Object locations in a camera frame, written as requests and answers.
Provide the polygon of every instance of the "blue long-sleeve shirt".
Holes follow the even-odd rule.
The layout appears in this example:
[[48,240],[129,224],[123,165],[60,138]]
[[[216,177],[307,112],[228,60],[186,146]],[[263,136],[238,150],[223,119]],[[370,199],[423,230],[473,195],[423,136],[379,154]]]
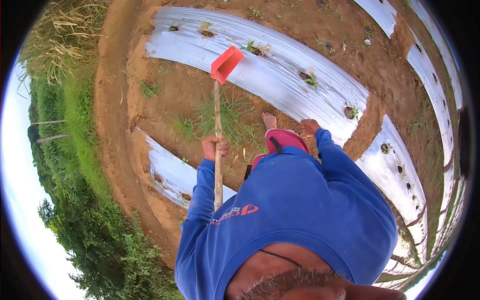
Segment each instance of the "blue long-sleeve shirt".
[[283,147],[283,155],[262,158],[216,212],[214,162],[199,165],[175,262],[187,300],[222,300],[240,265],[280,242],[311,250],[353,283],[378,278],[396,244],[392,211],[329,131],[319,129],[315,137],[322,164]]

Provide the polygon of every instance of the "black cord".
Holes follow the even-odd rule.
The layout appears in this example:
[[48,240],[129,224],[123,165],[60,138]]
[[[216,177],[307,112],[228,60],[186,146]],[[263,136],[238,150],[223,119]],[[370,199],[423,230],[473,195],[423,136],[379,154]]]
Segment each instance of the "black cord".
[[271,252],[268,252],[268,251],[265,251],[265,250],[262,250],[262,249],[260,249],[259,251],[262,251],[262,252],[267,253],[267,254],[269,254],[269,255],[273,255],[273,256],[276,256],[276,257],[283,258],[284,260],[291,262],[292,264],[296,265],[297,267],[303,268],[303,267],[301,266],[301,264],[297,263],[296,261],[294,261],[294,260],[292,260],[292,259],[289,259],[288,257],[282,256],[282,255],[278,255],[278,254],[275,254],[275,253],[271,253]]

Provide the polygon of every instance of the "printed logo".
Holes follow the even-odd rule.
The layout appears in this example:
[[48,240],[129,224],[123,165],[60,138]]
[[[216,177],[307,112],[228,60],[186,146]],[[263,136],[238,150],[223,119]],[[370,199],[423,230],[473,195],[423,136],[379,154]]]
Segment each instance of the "printed logo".
[[218,225],[220,221],[228,219],[232,216],[244,216],[244,215],[254,213],[257,210],[258,210],[258,206],[255,206],[253,204],[248,204],[248,205],[245,205],[244,207],[233,207],[229,212],[224,213],[219,220],[212,219],[212,222],[210,222],[210,224]]

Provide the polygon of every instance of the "wooden pole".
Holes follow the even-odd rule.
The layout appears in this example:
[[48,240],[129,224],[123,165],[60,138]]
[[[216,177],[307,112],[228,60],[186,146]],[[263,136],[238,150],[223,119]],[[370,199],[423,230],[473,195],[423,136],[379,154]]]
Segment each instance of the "wooden pole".
[[46,142],[46,141],[58,139],[59,137],[66,137],[66,136],[70,136],[70,135],[69,135],[69,134],[54,135],[54,136],[51,136],[51,137],[45,137],[45,138],[43,138],[43,139],[38,139],[36,142],[37,142],[37,143],[43,143],[43,142]]
[[[220,92],[218,90],[218,81],[214,83],[215,98],[215,137],[222,138],[222,120],[220,118]],[[219,143],[215,145],[215,211],[223,204],[223,173],[222,173],[222,155],[218,149]]]
[[33,122],[32,125],[66,122],[67,120]]

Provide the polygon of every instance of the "dry grass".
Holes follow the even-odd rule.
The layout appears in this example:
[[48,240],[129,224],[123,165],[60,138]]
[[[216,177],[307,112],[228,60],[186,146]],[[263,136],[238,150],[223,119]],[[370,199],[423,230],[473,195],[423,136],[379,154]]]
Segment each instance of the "dry grass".
[[49,84],[72,71],[69,65],[95,57],[102,21],[110,0],[51,2],[20,49],[19,61],[34,79]]

